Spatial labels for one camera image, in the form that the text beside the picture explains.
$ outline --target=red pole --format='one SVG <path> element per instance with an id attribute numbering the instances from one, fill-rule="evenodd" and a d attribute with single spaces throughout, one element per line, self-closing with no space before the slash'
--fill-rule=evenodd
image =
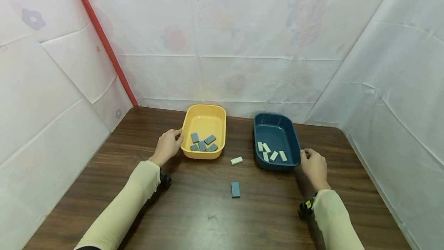
<path id="1" fill-rule="evenodd" d="M 108 57 L 110 58 L 114 69 L 116 69 L 117 76 L 120 78 L 120 82 L 122 82 L 123 88 L 125 88 L 125 91 L 128 94 L 129 99 L 131 100 L 131 103 L 134 106 L 138 106 L 137 100 L 128 84 L 128 80 L 126 80 L 126 77 L 123 74 L 122 68 L 119 65 L 119 61 L 117 60 L 116 55 L 114 55 L 114 51 L 112 50 L 110 42 L 108 41 L 108 38 L 106 38 L 105 32 L 103 31 L 102 26 L 97 19 L 96 13 L 94 13 L 91 3 L 89 2 L 89 0 L 82 0 L 82 3 L 85 6 L 89 18 L 91 19 L 92 25 L 96 29 L 96 32 L 99 35 L 100 40 L 102 41 L 106 54 L 108 54 Z"/>

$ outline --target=forearm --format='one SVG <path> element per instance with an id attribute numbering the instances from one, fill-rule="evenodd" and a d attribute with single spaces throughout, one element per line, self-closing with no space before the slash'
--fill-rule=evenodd
<path id="1" fill-rule="evenodd" d="M 313 211 L 327 250 L 363 249 L 347 209 L 335 191 L 319 191 L 313 203 Z"/>
<path id="2" fill-rule="evenodd" d="M 159 183 L 159 166 L 150 161 L 140 162 L 122 191 L 94 221 L 75 249 L 93 246 L 116 250 Z"/>

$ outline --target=tent wall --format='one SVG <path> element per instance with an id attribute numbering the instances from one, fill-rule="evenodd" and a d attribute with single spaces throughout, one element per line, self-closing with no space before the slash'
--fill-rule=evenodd
<path id="1" fill-rule="evenodd" d="M 303 122 L 383 0 L 90 0 L 141 106 Z"/>
<path id="2" fill-rule="evenodd" d="M 0 245 L 19 250 L 132 105 L 80 0 L 0 0 L 0 21 Z"/>
<path id="3" fill-rule="evenodd" d="M 307 123 L 341 128 L 414 249 L 442 249 L 444 0 L 385 0 Z"/>

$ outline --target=right hand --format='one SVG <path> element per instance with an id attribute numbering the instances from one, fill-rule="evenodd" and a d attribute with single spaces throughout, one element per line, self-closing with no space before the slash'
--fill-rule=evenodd
<path id="1" fill-rule="evenodd" d="M 325 157 L 312 149 L 303 149 L 300 151 L 300 154 L 303 172 L 316 192 L 322 189 L 331 189 L 327 183 L 327 162 L 325 162 Z"/>
<path id="2" fill-rule="evenodd" d="M 182 129 L 180 130 L 169 130 L 159 137 L 157 142 L 156 150 L 152 157 L 148 160 L 154 162 L 155 164 L 162 166 L 169 159 L 171 159 L 180 149 L 180 144 L 183 142 Z"/>

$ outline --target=wooden table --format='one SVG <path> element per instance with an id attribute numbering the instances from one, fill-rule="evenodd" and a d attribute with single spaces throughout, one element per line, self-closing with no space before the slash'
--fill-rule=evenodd
<path id="1" fill-rule="evenodd" d="M 24 249 L 73 249 L 135 166 L 154 153 L 158 137 L 180 128 L 184 117 L 180 111 L 130 110 Z M 328 181 L 365 248 L 410 249 L 344 134 L 327 127 L 295 128 L 302 147 L 327 159 Z M 300 169 L 265 171 L 254 162 L 253 150 L 252 119 L 228 117 L 220 157 L 193 160 L 180 151 L 163 168 L 172 185 L 147 202 L 120 249 L 322 249 L 313 221 L 298 216 L 298 204 L 311 195 Z M 238 156 L 244 161 L 232 166 Z M 231 198 L 231 182 L 239 182 L 240 198 Z"/>

